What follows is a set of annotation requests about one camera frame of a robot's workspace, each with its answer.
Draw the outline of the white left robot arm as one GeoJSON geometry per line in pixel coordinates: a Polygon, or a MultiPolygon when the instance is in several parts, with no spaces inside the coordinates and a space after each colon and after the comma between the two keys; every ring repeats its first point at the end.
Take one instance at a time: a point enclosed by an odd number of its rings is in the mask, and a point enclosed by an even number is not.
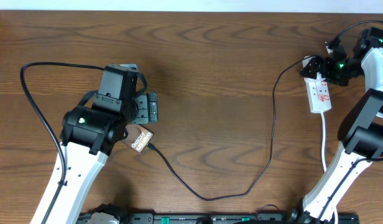
{"type": "Polygon", "coordinates": [[[158,120],[157,95],[135,64],[109,64],[98,90],[68,111],[51,178],[32,223],[75,223],[90,188],[114,145],[121,141],[142,152],[154,134],[145,125],[158,120]]]}

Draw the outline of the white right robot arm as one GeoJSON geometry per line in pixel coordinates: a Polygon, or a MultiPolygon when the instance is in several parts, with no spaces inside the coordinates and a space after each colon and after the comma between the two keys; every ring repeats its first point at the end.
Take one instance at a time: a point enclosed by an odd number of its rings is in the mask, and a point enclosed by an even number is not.
{"type": "Polygon", "coordinates": [[[329,57],[306,56],[300,71],[310,91],[309,101],[326,103],[326,85],[346,86],[360,75],[366,92],[343,119],[338,129],[338,149],[323,176],[300,201],[290,221],[329,223],[335,208],[357,177],[373,162],[383,161],[383,30],[376,27],[360,32],[353,56],[348,57],[340,36],[326,43],[329,57]]]}

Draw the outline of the rose gold Galaxy smartphone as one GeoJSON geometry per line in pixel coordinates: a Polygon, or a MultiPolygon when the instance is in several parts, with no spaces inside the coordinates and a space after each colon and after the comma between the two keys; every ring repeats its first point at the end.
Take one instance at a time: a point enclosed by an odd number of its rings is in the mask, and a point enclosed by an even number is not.
{"type": "Polygon", "coordinates": [[[141,154],[153,137],[154,133],[143,125],[128,124],[121,142],[141,154]]]}

